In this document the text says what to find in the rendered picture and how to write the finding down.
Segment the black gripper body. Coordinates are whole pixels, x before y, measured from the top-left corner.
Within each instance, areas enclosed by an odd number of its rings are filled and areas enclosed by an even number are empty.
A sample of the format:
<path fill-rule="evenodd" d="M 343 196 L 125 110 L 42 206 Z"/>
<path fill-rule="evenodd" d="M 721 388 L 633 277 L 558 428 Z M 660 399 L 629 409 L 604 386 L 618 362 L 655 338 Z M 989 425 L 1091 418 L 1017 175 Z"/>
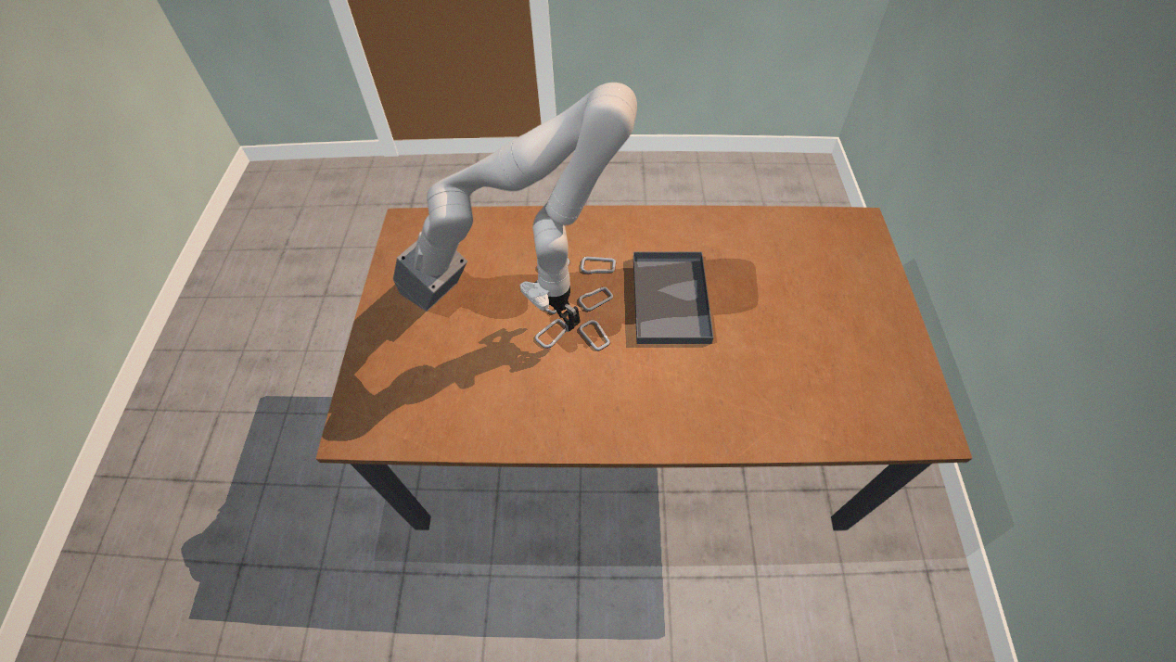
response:
<path fill-rule="evenodd" d="M 570 286 L 568 288 L 568 292 L 566 292 L 563 295 L 561 295 L 561 297 L 548 297 L 549 299 L 549 305 L 550 303 L 552 305 L 557 305 L 557 308 L 560 308 L 560 310 L 566 310 L 566 306 L 564 305 L 566 303 L 569 305 L 569 302 L 568 302 L 569 295 L 570 295 Z"/>

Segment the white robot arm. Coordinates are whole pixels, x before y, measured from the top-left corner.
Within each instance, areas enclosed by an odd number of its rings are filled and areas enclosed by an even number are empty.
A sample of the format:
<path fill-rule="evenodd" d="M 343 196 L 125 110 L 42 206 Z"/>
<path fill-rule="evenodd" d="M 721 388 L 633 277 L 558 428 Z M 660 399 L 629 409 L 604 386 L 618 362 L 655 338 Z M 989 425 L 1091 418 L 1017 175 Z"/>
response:
<path fill-rule="evenodd" d="M 556 170 L 575 151 L 557 179 L 549 203 L 532 221 L 537 282 L 519 285 L 519 292 L 537 310 L 548 310 L 548 297 L 561 297 L 570 286 L 564 225 L 577 220 L 601 172 L 632 135 L 636 111 L 632 88 L 624 83 L 602 83 L 557 118 L 539 123 L 488 158 L 432 185 L 427 194 L 430 228 L 426 218 L 422 232 L 417 233 L 415 268 L 430 276 L 449 269 L 473 225 L 474 190 L 485 185 L 522 190 Z"/>

